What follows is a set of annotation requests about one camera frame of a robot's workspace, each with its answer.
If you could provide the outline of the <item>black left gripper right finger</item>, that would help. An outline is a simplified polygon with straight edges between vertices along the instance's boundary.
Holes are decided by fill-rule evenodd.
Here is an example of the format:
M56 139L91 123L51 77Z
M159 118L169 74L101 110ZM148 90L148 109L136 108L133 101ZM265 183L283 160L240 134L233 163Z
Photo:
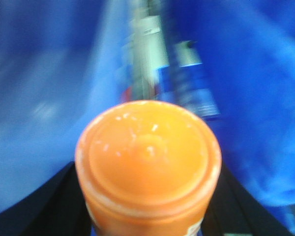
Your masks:
M291 236L222 164L200 236Z

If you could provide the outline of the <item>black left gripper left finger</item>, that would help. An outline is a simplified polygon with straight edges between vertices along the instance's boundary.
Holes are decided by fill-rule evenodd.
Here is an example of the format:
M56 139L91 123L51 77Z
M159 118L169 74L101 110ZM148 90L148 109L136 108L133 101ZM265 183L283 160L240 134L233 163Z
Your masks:
M89 236L91 228L74 162L0 213L0 236Z

